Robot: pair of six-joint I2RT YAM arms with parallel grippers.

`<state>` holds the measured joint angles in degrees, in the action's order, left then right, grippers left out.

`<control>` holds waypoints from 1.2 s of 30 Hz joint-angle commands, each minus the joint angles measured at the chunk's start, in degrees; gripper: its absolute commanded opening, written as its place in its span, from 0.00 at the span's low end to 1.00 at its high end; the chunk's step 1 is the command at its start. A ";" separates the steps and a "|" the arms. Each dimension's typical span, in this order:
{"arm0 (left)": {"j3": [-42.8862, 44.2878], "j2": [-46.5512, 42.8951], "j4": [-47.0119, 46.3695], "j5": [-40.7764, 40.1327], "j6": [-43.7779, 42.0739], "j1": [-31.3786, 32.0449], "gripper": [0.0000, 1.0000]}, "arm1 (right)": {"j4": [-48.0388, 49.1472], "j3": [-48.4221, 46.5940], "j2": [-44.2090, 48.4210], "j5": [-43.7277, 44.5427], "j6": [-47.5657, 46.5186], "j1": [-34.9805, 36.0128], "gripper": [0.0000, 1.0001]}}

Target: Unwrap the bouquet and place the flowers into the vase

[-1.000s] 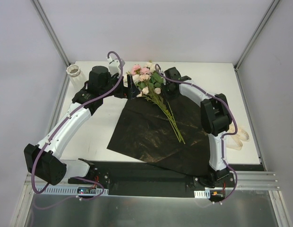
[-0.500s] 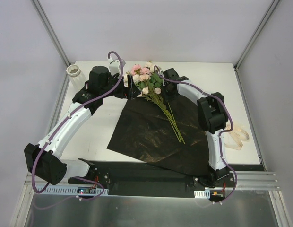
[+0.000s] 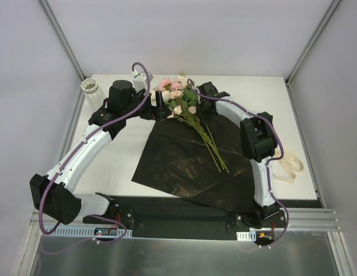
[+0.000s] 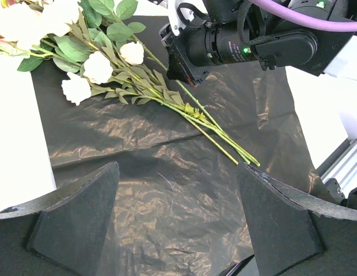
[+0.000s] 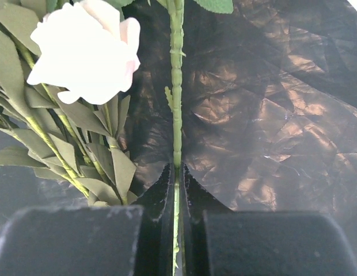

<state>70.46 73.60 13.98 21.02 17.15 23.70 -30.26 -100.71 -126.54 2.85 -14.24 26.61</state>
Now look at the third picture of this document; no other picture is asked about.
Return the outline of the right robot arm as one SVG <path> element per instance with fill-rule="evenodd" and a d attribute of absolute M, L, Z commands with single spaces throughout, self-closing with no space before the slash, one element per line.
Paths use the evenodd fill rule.
<path fill-rule="evenodd" d="M 267 112 L 252 113 L 233 101 L 227 92 L 219 92 L 212 82 L 195 88 L 200 97 L 199 113 L 204 118 L 221 115 L 240 129 L 241 150 L 250 160 L 255 185 L 254 210 L 242 215 L 241 221 L 252 228 L 268 226 L 279 212 L 274 192 L 273 168 L 279 138 L 273 127 L 273 116 Z"/>

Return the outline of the pink and white flower bouquet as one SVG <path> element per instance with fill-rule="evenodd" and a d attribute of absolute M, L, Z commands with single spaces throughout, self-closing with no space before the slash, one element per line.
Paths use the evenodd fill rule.
<path fill-rule="evenodd" d="M 153 106 L 158 103 L 156 92 L 161 93 L 165 105 L 170 109 L 171 115 L 168 117 L 193 128 L 202 138 L 218 171 L 229 172 L 226 162 L 217 149 L 208 125 L 199 118 L 200 97 L 188 87 L 186 75 L 180 74 L 175 80 L 165 78 L 159 86 L 153 88 L 150 92 Z"/>

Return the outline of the cream ribbon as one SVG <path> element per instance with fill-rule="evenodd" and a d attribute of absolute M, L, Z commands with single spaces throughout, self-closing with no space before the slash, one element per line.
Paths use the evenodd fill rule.
<path fill-rule="evenodd" d="M 283 157 L 277 160 L 273 176 L 279 181 L 293 183 L 296 180 L 297 173 L 302 173 L 303 171 L 304 164 L 295 152 L 285 149 Z"/>

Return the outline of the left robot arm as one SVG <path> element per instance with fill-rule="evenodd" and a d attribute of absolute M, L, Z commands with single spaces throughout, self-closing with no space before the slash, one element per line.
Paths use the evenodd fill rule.
<path fill-rule="evenodd" d="M 35 174 L 30 180 L 34 207 L 58 223 L 67 225 L 77 216 L 96 215 L 104 224 L 111 223 L 116 210 L 100 193 L 75 195 L 74 190 L 94 158 L 126 126 L 130 118 L 162 121 L 171 115 L 167 106 L 169 93 L 154 90 L 137 80 L 116 80 L 109 96 L 92 114 L 77 143 L 63 159 L 44 176 Z"/>

